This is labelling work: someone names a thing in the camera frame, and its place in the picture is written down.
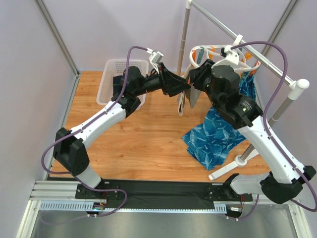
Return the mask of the white round clip hanger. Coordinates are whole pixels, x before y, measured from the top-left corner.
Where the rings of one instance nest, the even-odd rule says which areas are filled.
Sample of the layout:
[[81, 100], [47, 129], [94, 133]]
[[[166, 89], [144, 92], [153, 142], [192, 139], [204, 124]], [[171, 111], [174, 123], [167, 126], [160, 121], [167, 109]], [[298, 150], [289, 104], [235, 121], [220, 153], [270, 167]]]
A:
[[[236, 46], [242, 43], [242, 35], [238, 35], [234, 42], [231, 44], [231, 47]], [[187, 67], [185, 74], [187, 75], [188, 72], [192, 69], [196, 69], [203, 64], [203, 60], [214, 60], [216, 63], [219, 60], [222, 60], [223, 57], [220, 55], [220, 51], [227, 45], [198, 45], [191, 49], [189, 54], [190, 65]], [[241, 47], [234, 49], [239, 55], [239, 60], [245, 64], [247, 64], [248, 60], [251, 59], [253, 56], [250, 53], [243, 53]], [[261, 63], [257, 61], [254, 66], [249, 66], [250, 69], [246, 71], [238, 73], [240, 76], [244, 72], [250, 72], [251, 74], [255, 73], [256, 70], [260, 67]]]

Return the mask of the dark navy sock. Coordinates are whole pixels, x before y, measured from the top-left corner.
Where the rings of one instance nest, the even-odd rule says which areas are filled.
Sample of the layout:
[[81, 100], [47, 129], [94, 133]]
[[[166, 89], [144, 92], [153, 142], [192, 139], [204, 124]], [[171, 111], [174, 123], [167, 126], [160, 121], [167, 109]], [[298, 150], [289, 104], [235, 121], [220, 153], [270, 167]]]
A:
[[118, 75], [113, 77], [113, 95], [120, 94], [123, 86], [124, 76]]

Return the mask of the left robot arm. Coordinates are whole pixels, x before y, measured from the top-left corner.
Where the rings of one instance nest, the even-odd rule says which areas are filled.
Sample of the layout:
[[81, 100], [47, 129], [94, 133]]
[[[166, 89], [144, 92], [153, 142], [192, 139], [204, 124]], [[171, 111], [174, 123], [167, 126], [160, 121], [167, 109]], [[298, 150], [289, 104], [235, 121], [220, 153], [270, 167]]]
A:
[[91, 167], [87, 149], [107, 129], [129, 117], [140, 106], [140, 95], [162, 90], [170, 97], [190, 88], [185, 78], [169, 71], [159, 63], [158, 71], [143, 76], [136, 66], [125, 69], [121, 78], [121, 91], [82, 124], [67, 130], [64, 127], [56, 133], [53, 157], [78, 179], [81, 191], [90, 191], [94, 196], [107, 193], [104, 180]]

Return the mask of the cream beige sock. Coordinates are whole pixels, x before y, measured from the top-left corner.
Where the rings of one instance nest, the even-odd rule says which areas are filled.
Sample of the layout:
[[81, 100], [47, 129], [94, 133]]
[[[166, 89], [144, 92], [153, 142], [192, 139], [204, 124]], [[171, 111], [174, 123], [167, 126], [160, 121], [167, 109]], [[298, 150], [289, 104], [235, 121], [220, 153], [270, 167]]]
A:
[[178, 102], [178, 114], [179, 116], [183, 116], [183, 110], [184, 110], [184, 107], [185, 107], [185, 92], [181, 92], [179, 95], [178, 95], [178, 98], [177, 98], [177, 102]]

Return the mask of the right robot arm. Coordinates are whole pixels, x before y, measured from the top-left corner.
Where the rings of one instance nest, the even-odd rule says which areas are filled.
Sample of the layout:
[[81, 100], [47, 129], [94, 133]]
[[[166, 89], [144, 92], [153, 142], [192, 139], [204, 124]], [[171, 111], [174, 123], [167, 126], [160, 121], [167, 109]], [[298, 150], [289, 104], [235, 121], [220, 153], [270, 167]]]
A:
[[269, 173], [261, 175], [232, 175], [231, 188], [237, 194], [263, 194], [277, 204], [294, 201], [316, 171], [292, 156], [268, 126], [255, 100], [239, 92], [240, 76], [234, 69], [216, 66], [208, 59], [190, 70], [187, 80], [207, 94], [220, 116], [249, 140], [270, 168]]

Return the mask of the grey sock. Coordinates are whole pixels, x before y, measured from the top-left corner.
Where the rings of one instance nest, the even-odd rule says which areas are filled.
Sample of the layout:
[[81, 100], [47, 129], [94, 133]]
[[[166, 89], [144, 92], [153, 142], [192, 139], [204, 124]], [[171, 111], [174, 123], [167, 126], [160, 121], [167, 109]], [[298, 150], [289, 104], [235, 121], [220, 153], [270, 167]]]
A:
[[190, 108], [194, 108], [201, 93], [202, 91], [196, 89], [195, 87], [191, 87], [185, 91], [185, 96], [189, 100]]

